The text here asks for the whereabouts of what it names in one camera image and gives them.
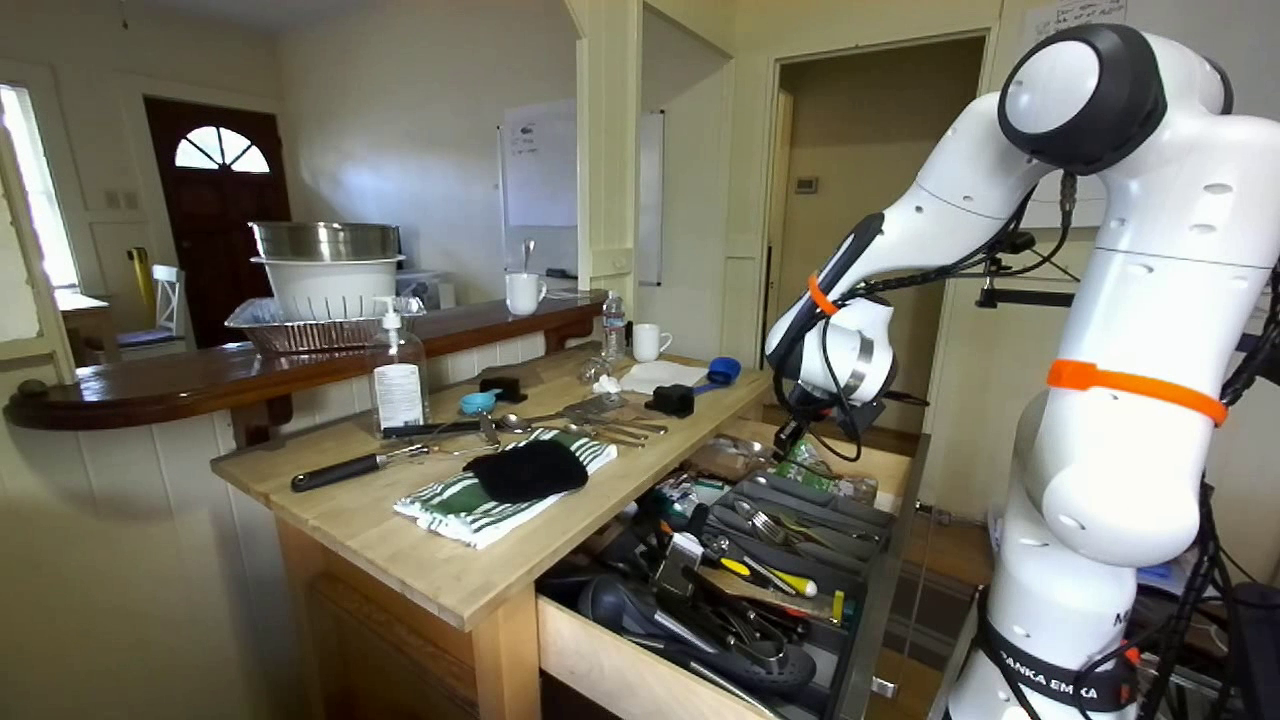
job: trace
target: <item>mug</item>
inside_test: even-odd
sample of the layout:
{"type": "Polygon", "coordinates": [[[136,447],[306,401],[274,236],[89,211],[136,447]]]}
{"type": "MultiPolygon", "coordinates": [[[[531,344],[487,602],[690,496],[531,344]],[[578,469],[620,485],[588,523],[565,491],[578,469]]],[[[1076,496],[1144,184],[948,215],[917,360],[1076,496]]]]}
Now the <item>mug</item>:
{"type": "Polygon", "coordinates": [[[673,333],[656,327],[656,323],[631,323],[631,355],[638,365],[656,360],[658,353],[673,349],[673,333]]]}
{"type": "Polygon", "coordinates": [[[534,271],[507,271],[504,274],[504,302],[512,316],[534,313],[534,302],[549,297],[549,284],[534,271]]]}

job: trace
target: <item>window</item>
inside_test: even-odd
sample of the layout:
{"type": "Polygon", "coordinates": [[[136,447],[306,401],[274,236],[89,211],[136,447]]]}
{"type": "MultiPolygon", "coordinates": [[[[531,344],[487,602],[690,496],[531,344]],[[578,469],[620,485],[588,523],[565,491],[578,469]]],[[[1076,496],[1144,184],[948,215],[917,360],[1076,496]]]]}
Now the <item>window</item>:
{"type": "Polygon", "coordinates": [[[172,163],[194,168],[194,172],[242,172],[242,176],[273,172],[269,157],[246,137],[220,128],[220,125],[190,128],[177,143],[172,163]]]}
{"type": "Polygon", "coordinates": [[[0,83],[0,121],[10,137],[15,168],[22,176],[47,284],[77,289],[81,271],[68,242],[65,211],[54,203],[54,189],[44,163],[41,125],[34,125],[29,88],[0,83]]]}

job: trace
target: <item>doorway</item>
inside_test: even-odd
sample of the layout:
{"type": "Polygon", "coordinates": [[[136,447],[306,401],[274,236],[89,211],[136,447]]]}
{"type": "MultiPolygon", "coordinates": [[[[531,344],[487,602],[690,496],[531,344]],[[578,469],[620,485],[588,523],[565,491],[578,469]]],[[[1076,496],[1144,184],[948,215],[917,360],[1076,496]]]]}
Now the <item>doorway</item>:
{"type": "Polygon", "coordinates": [[[149,95],[177,262],[194,349],[238,340],[223,318],[273,297],[246,221],[288,221],[274,116],[149,95]]]}
{"type": "MultiPolygon", "coordinates": [[[[848,226],[909,193],[933,143],[977,95],[982,41],[944,41],[836,58],[789,63],[779,113],[789,140],[774,163],[774,248],[766,316],[804,297],[848,226]]],[[[928,396],[941,284],[892,293],[892,386],[928,396]]],[[[878,429],[921,430],[924,411],[887,405],[878,429]]]]}

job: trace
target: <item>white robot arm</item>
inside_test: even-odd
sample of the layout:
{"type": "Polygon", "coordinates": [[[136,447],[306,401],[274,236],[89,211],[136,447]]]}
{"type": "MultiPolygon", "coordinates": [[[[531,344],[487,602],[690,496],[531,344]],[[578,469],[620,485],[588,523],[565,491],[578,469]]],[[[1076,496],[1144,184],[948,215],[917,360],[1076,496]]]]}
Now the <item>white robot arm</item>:
{"type": "Polygon", "coordinates": [[[1197,534],[1218,386],[1280,254],[1280,125],[1229,105],[1223,73],[1184,44],[1054,33],[766,333],[782,405],[862,429],[892,380],[885,274],[948,274],[1050,168],[1106,189],[1061,360],[1013,439],[997,579],[948,716],[1137,713],[1119,655],[1137,568],[1197,534]]]}

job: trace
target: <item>ceiling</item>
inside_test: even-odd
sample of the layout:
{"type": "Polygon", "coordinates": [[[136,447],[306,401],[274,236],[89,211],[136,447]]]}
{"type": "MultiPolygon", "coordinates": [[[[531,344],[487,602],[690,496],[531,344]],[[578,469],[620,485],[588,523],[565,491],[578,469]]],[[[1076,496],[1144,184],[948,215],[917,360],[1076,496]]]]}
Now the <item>ceiling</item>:
{"type": "Polygon", "coordinates": [[[223,23],[242,23],[259,33],[290,33],[339,17],[363,0],[121,0],[127,6],[156,6],[178,17],[205,17],[223,23]]]}

